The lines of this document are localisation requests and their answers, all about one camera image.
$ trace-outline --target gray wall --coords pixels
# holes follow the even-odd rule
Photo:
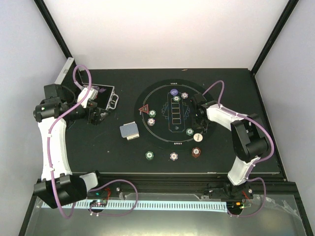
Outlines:
[[[315,2],[299,1],[256,78],[288,175],[315,231]]]
[[[40,132],[32,116],[43,86],[65,63],[33,0],[0,7],[0,231],[17,235],[42,170]]]

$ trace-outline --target triangular sign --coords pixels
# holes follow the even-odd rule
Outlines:
[[[148,113],[149,113],[149,105],[148,105],[148,104],[147,104],[147,105],[144,105],[143,107],[141,107],[141,108],[139,109],[139,111],[148,114]]]

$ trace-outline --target black table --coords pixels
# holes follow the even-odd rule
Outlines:
[[[223,80],[225,91],[222,104],[240,113],[260,115],[269,131],[255,82],[247,69],[91,70],[91,74],[93,84],[115,86],[120,100],[117,109],[100,125],[87,125],[86,120],[77,120],[66,132],[68,161],[74,173],[94,170],[125,174],[228,173],[235,160],[235,153],[230,131],[219,125],[201,146],[202,155],[199,158],[193,158],[187,150],[177,150],[179,158],[176,161],[169,158],[172,150],[157,147],[146,133],[140,132],[140,137],[131,141],[121,137],[119,127],[135,121],[135,103],[140,94],[162,80],[187,80],[204,90],[215,81]],[[87,82],[87,76],[83,76],[83,80]],[[220,90],[220,85],[211,90],[213,98],[218,98]],[[146,159],[147,151],[154,153],[152,161]],[[278,158],[274,154],[268,161],[257,165],[252,173],[279,173]]]

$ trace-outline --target white backdrop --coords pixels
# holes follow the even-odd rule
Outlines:
[[[46,0],[77,63],[251,69],[288,0]]]

